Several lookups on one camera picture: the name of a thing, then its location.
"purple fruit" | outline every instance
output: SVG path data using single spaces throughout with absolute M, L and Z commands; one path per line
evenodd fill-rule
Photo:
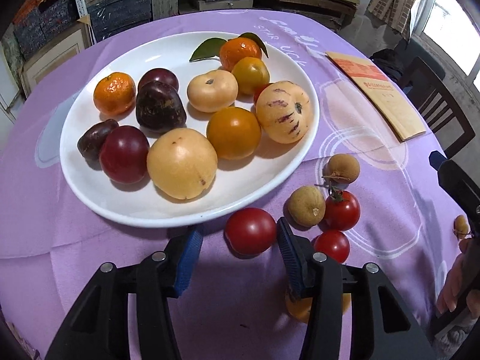
M 187 114 L 182 101 L 171 85 L 151 81 L 137 95 L 135 109 L 138 124 L 155 132 L 167 132 L 183 127 Z
M 77 143 L 78 151 L 83 158 L 87 161 L 98 161 L 100 149 L 105 143 L 107 136 L 118 126 L 119 124 L 116 120 L 108 119 L 90 127 Z
M 120 126 L 106 138 L 100 150 L 100 165 L 105 174 L 121 184 L 133 184 L 147 173 L 150 144 L 136 127 Z
M 171 85 L 177 92 L 179 90 L 179 81 L 177 76 L 168 69 L 158 67 L 156 69 L 147 71 L 147 73 L 143 75 L 138 83 L 138 92 L 140 92 L 140 89 L 143 85 L 150 83 L 151 81 L 158 81 L 159 83 Z

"human hand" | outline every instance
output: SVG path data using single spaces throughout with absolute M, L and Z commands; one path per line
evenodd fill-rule
M 457 256 L 452 269 L 448 272 L 443 286 L 437 299 L 437 309 L 440 314 L 445 311 L 454 311 L 457 308 L 458 293 L 462 287 L 462 265 L 465 259 L 465 253 L 469 247 L 471 238 L 465 238 L 460 241 L 459 247 L 461 254 Z M 466 297 L 466 304 L 474 319 L 480 317 L 480 291 L 472 290 Z

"white plate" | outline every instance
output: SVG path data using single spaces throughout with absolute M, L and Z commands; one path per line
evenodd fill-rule
M 314 86 L 305 72 L 289 56 L 270 45 L 266 45 L 269 58 L 263 58 L 270 72 L 270 81 L 289 80 L 308 93 L 314 113 L 311 128 L 296 144 L 277 144 L 264 134 L 252 158 L 234 162 L 220 160 L 212 187 L 199 198 L 174 202 L 161 196 L 148 178 L 139 185 L 115 186 L 101 170 L 90 168 L 77 150 L 80 137 L 101 120 L 92 100 L 95 86 L 115 71 L 130 74 L 136 83 L 152 68 L 173 71 L 180 83 L 178 93 L 187 112 L 187 127 L 205 135 L 210 115 L 187 106 L 187 85 L 198 74 L 220 67 L 220 62 L 217 59 L 188 61 L 204 40 L 236 36 L 226 32 L 188 32 L 153 40 L 118 57 L 93 77 L 73 103 L 60 139 L 63 174 L 71 190 L 85 205 L 104 218 L 121 224 L 136 227 L 186 226 L 241 209 L 273 190 L 293 173 L 314 141 L 320 109 Z M 253 103 L 249 98 L 237 100 L 235 105 L 250 110 Z M 139 126 L 134 111 L 119 123 Z M 155 139 L 154 134 L 148 136 L 150 145 Z

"window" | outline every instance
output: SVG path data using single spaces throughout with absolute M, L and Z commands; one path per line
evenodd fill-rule
M 480 91 L 480 35 L 468 15 L 456 0 L 417 2 L 414 32 L 438 45 L 458 66 L 459 75 L 465 75 L 465 83 Z
M 480 35 L 455 0 L 435 0 L 423 32 L 469 75 L 480 55 Z

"table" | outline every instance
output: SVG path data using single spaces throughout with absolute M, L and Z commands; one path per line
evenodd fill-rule
M 255 32 L 299 64 L 321 105 L 317 138 L 304 162 L 280 187 L 258 200 L 275 219 L 290 193 L 318 183 L 328 157 L 354 154 L 361 175 L 349 191 L 361 202 L 359 223 L 346 234 L 347 264 L 376 262 L 426 326 L 446 272 L 458 253 L 452 232 L 460 208 L 438 187 L 428 156 L 440 150 L 427 133 L 400 144 L 371 103 L 325 57 L 362 54 L 306 17 L 232 10 L 170 17 L 101 42 L 48 75 L 29 97 L 0 159 L 0 303 L 8 321 L 42 357 L 64 316 L 95 270 L 139 263 L 162 250 L 174 229 L 136 229 L 104 220 L 83 206 L 59 166 L 59 137 L 75 93 L 124 52 L 150 40 L 189 31 Z M 277 246 L 253 259 L 225 245 L 226 218 L 208 235 L 189 289 L 170 312 L 184 360 L 297 359 L 306 325 L 286 315 L 285 268 Z M 313 228 L 302 235 L 313 239 Z M 130 327 L 135 323 L 134 302 Z M 344 316 L 340 359 L 350 347 Z M 131 329 L 132 359 L 139 359 Z

